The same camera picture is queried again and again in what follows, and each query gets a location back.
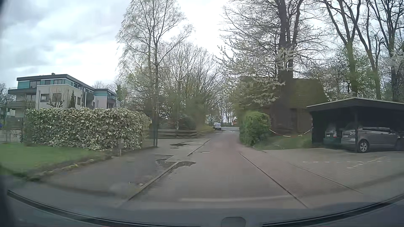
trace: red and white barrier tape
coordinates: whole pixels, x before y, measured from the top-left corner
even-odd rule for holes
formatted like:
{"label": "red and white barrier tape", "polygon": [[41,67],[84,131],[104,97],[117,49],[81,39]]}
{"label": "red and white barrier tape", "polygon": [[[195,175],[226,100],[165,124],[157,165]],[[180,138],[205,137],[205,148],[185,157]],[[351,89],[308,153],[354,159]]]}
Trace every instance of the red and white barrier tape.
{"label": "red and white barrier tape", "polygon": [[[276,132],[272,131],[271,129],[270,129],[270,131],[273,132],[273,133],[275,133],[275,134],[277,134],[277,135],[283,136],[283,137],[292,137],[292,136],[281,135],[281,134],[279,134],[279,133],[276,133]],[[303,134],[301,134],[301,135],[297,135],[297,136],[298,136],[298,137],[301,137],[301,136],[303,136],[304,134],[306,134],[306,133],[308,133],[308,132],[310,132],[310,131],[311,131],[311,129],[309,129],[307,132],[305,132],[305,133],[303,133]]]}

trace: white car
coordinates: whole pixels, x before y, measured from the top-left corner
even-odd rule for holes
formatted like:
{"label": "white car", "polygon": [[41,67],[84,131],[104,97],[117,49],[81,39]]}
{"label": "white car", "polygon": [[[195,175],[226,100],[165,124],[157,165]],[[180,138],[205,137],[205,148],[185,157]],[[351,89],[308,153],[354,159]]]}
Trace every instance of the white car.
{"label": "white car", "polygon": [[215,123],[215,124],[213,124],[213,128],[216,130],[222,130],[222,126],[221,126],[221,124],[220,123]]}

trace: car tire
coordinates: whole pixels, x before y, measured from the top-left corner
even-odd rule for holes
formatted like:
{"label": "car tire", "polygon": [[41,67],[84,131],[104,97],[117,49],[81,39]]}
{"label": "car tire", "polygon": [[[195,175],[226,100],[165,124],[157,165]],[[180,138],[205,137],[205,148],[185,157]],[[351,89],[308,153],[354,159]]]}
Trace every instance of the car tire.
{"label": "car tire", "polygon": [[367,140],[361,140],[358,143],[358,147],[356,149],[358,153],[366,153],[369,152],[369,142]]}

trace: car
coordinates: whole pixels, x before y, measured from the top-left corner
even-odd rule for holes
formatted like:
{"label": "car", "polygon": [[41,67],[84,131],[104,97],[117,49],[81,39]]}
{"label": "car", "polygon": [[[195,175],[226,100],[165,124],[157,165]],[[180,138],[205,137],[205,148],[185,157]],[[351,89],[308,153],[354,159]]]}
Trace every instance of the car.
{"label": "car", "polygon": [[337,129],[335,123],[328,124],[323,138],[323,144],[329,146],[339,146],[341,144],[342,129]]}
{"label": "car", "polygon": [[[358,137],[358,144],[355,143],[356,136]],[[341,145],[358,153],[365,153],[370,149],[400,150],[400,138],[398,132],[388,127],[359,125],[355,129],[353,124],[348,124],[342,132]]]}
{"label": "car", "polygon": [[215,130],[222,130],[222,125],[221,125],[220,123],[215,123],[215,124],[213,125],[213,128],[214,128]]}

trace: apartment building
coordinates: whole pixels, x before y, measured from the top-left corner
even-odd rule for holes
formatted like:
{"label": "apartment building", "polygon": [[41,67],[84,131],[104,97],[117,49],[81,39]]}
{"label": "apartment building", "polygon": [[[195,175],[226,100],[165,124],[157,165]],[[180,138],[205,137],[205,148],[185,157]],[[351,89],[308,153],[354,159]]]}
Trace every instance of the apartment building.
{"label": "apartment building", "polygon": [[25,108],[67,108],[72,93],[75,108],[115,108],[120,101],[110,89],[95,89],[68,74],[18,77],[18,86],[9,88],[8,94],[15,95],[15,101],[7,104],[15,110],[15,117],[24,117]]}

